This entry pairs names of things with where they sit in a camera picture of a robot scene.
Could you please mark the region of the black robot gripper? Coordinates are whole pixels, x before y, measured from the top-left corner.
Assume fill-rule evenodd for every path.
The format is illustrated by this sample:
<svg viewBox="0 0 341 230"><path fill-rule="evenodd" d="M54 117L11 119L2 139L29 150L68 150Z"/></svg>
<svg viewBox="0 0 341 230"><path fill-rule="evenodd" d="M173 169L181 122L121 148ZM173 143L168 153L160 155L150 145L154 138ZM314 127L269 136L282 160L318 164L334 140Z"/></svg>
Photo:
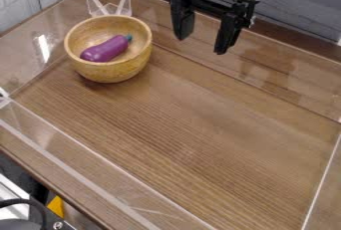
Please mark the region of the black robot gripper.
<svg viewBox="0 0 341 230"><path fill-rule="evenodd" d="M253 23L253 8L257 2L259 0L169 0L173 35L183 40L192 32L193 11L191 6L209 15L228 12L220 18L213 44L213 52L223 55L235 44L240 28L249 27Z"/></svg>

